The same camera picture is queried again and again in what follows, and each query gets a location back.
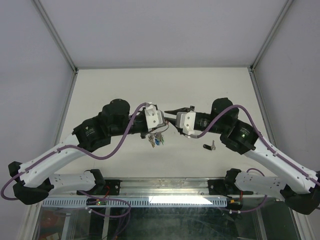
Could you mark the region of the large keyring with keys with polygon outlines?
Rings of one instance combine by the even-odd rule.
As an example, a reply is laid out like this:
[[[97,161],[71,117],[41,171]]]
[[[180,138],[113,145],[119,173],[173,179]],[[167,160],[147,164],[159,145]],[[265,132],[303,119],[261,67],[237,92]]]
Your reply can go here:
[[[150,143],[152,148],[155,148],[156,146],[164,145],[165,140],[164,140],[163,133],[158,132],[156,134],[147,135],[148,142]]]

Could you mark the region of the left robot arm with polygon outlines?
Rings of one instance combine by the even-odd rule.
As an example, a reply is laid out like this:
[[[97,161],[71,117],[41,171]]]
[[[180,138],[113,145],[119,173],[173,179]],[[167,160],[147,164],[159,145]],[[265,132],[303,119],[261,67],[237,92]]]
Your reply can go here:
[[[140,134],[144,139],[150,131],[165,124],[163,112],[151,102],[141,103],[130,114],[126,100],[114,99],[42,155],[25,163],[11,162],[8,165],[11,178],[0,195],[8,201],[33,205],[53,194],[73,191],[100,194],[105,180],[99,169],[69,174],[57,171],[84,156],[107,160],[120,150],[127,135]]]

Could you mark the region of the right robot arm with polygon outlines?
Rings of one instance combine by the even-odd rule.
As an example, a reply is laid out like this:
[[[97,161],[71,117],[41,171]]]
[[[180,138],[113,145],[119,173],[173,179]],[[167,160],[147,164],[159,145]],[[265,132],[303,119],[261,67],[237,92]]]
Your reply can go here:
[[[207,133],[219,134],[220,141],[233,152],[250,158],[275,174],[274,177],[251,175],[232,168],[221,185],[221,195],[256,192],[283,201],[292,210],[309,215],[320,206],[320,173],[298,164],[264,138],[252,117],[250,123],[238,119],[239,110],[227,97],[216,99],[210,113],[196,112],[193,106],[166,111],[174,115],[168,121],[188,138],[199,139]]]

